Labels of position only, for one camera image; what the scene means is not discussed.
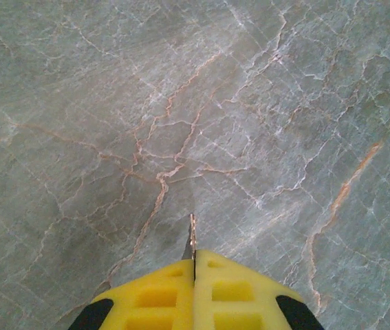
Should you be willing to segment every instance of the gray marble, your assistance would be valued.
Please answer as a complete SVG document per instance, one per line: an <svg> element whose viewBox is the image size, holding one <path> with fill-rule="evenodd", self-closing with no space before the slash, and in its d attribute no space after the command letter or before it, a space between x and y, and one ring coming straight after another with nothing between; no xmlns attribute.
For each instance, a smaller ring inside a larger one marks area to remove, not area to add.
<svg viewBox="0 0 390 330"><path fill-rule="evenodd" d="M0 329L199 246L390 329L390 0L0 0Z"/></svg>

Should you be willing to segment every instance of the black rubber grip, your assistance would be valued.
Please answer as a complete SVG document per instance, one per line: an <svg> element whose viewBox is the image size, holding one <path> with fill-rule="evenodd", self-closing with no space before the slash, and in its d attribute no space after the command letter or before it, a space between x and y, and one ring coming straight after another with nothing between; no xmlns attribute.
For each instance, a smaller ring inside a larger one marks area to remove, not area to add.
<svg viewBox="0 0 390 330"><path fill-rule="evenodd" d="M288 296L277 296L277 305L292 330L324 330L305 304Z"/></svg>
<svg viewBox="0 0 390 330"><path fill-rule="evenodd" d="M111 299L102 299L87 305L68 330L99 330L112 306Z"/></svg>

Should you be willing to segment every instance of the yellow plastic housing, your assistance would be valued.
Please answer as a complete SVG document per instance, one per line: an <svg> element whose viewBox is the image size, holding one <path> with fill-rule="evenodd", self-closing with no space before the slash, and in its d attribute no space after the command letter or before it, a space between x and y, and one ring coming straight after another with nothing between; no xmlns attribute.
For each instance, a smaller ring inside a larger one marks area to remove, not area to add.
<svg viewBox="0 0 390 330"><path fill-rule="evenodd" d="M113 300L100 330L290 330L276 302L291 289L230 259L198 250L174 263L97 296Z"/></svg>

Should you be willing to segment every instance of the marble surface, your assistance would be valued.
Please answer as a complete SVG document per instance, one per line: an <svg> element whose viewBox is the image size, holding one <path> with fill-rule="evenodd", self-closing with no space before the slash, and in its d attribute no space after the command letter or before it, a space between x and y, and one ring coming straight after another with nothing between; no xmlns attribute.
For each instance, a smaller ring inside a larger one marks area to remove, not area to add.
<svg viewBox="0 0 390 330"><path fill-rule="evenodd" d="M390 329L390 0L0 0L0 329L199 246Z"/></svg>

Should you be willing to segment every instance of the stone floor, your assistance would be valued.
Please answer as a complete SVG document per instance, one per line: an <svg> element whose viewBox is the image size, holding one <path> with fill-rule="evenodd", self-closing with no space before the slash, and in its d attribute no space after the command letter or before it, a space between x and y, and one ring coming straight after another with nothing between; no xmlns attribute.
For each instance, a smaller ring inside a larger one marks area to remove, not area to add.
<svg viewBox="0 0 390 330"><path fill-rule="evenodd" d="M0 0L0 329L199 246L390 329L390 0Z"/></svg>

